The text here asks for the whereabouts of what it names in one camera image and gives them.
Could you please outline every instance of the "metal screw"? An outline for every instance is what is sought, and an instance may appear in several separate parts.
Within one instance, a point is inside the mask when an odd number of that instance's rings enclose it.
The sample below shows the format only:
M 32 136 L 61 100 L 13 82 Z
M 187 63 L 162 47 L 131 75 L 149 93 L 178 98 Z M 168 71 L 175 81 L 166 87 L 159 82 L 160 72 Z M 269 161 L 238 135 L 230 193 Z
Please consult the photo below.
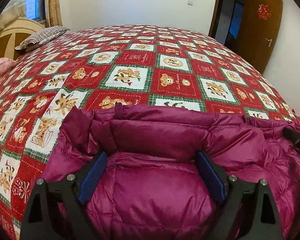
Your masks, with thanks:
M 237 177 L 236 175 L 231 174 L 231 175 L 229 176 L 229 180 L 235 182 L 235 181 L 238 180 L 238 177 Z
M 74 180 L 75 179 L 75 175 L 74 174 L 69 174 L 68 176 L 67 176 L 67 180 Z
M 38 180 L 37 180 L 37 184 L 38 184 L 38 185 L 42 185 L 43 183 L 44 183 L 44 179 L 38 179 Z
M 265 179 L 261 179 L 260 180 L 261 185 L 266 186 L 268 185 L 268 181 L 266 181 Z

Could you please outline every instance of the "door handle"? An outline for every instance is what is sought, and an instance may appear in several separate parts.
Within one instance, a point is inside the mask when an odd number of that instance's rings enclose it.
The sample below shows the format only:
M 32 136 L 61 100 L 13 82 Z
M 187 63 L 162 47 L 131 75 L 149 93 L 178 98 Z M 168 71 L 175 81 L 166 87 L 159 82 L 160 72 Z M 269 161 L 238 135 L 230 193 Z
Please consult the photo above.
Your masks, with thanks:
M 271 46 L 271 43 L 272 43 L 272 39 L 266 39 L 267 41 L 269 41 L 269 44 L 268 44 L 268 47 L 270 47 Z

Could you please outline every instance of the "blue foam pad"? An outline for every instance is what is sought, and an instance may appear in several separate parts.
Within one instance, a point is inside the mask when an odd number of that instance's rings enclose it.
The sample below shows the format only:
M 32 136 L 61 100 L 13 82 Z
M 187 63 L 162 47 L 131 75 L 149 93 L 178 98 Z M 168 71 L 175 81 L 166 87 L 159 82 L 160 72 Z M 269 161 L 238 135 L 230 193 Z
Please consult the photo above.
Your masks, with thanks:
M 224 184 L 202 152 L 197 153 L 195 165 L 197 166 L 211 197 L 216 202 L 223 203 L 226 199 Z
M 83 179 L 80 186 L 80 194 L 78 201 L 84 204 L 92 198 L 94 191 L 100 181 L 100 178 L 107 166 L 108 157 L 105 152 L 103 152 L 96 162 L 93 164 L 91 170 L 87 176 Z

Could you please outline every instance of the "quilted fabric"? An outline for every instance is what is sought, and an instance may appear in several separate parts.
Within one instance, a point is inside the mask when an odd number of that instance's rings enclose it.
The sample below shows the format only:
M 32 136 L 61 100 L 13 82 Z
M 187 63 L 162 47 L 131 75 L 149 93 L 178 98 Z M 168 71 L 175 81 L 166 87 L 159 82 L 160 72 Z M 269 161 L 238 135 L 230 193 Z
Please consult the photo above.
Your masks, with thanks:
M 205 150 L 228 175 L 269 182 L 287 236 L 300 211 L 300 155 L 282 138 L 288 124 L 173 107 L 74 107 L 42 177 L 64 179 L 102 149 L 108 164 L 87 214 L 103 239 L 200 239 L 218 210 L 194 166 Z
M 0 223 L 12 239 L 72 107 L 116 102 L 295 121 L 258 71 L 201 33 L 125 25 L 65 34 L 0 78 Z

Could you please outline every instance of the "striped pillow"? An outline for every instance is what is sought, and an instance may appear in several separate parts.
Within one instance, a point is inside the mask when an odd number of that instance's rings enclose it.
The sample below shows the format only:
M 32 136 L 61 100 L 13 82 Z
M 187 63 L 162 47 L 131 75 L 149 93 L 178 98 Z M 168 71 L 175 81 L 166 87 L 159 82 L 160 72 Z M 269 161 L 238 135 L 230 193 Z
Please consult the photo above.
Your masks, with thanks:
M 55 39 L 56 37 L 62 35 L 63 33 L 69 30 L 70 29 L 65 28 L 63 26 L 53 26 L 53 27 L 45 28 L 43 30 L 40 30 L 30 35 L 23 42 L 21 42 L 19 46 L 15 47 L 15 49 L 16 50 L 27 49 L 29 47 L 32 47 L 34 44 L 38 44 L 38 43 L 40 43 L 40 45 L 42 46 L 43 44 Z

